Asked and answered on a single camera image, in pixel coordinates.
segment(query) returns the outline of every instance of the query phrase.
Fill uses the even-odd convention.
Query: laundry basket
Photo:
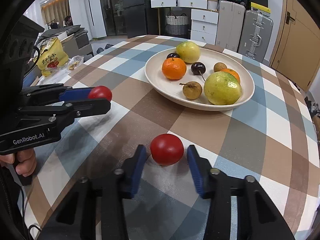
[[[185,35],[188,33],[189,17],[185,13],[181,14],[181,16],[175,16],[172,12],[169,12],[166,20],[166,31],[168,34]]]

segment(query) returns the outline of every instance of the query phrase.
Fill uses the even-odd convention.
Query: wooden door
[[[320,30],[297,0],[287,0],[284,28],[271,65],[307,91],[319,69]]]

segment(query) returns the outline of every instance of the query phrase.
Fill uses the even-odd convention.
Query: plaid tablecloth
[[[35,149],[36,176],[25,188],[28,226],[43,227],[79,177],[102,177],[131,157],[138,144],[149,151],[155,136],[172,133],[181,138],[185,149],[195,144],[202,157],[226,174],[253,175],[296,239],[305,238],[317,205],[319,155],[302,95],[275,70],[196,42],[240,62],[254,79],[255,93],[249,102],[227,112],[177,105],[152,88],[144,65],[157,52],[181,41],[151,35],[128,39],[55,80],[74,88],[105,85],[112,89],[113,101],[106,115],[79,118],[65,128],[59,142]],[[158,166],[150,156],[136,197],[124,201],[130,239],[202,239],[208,207],[209,200],[195,192],[185,156],[168,167]],[[231,239],[235,239],[234,205],[232,215]]]

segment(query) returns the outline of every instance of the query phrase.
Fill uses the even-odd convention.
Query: beige curtain
[[[63,27],[63,20],[70,15],[69,0],[54,0],[41,8],[44,23],[53,20]]]

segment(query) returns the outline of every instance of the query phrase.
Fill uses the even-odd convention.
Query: beige plate
[[[230,110],[237,106],[244,104],[249,101],[254,93],[254,82],[252,76],[249,72],[234,59],[221,54],[216,51],[209,49],[202,49],[199,62],[204,63],[206,67],[206,72],[203,74],[204,79],[206,79],[210,74],[213,73],[213,66],[218,62],[223,62],[227,65],[227,68],[235,70],[239,76],[242,86],[242,95],[239,100],[233,105],[227,106],[216,106],[211,104],[204,92],[202,91],[201,96],[198,99],[190,100],[187,99],[182,93],[182,86],[179,83],[187,83],[189,81],[196,81],[204,86],[204,80],[201,76],[193,75],[191,72],[191,64],[187,64],[187,72],[180,80],[169,80],[167,79],[162,71],[162,63],[165,61],[169,53],[175,52],[176,49],[167,49],[153,55],[145,65],[144,73],[150,84],[164,97],[169,100],[194,109],[205,110],[205,111],[224,111]]]

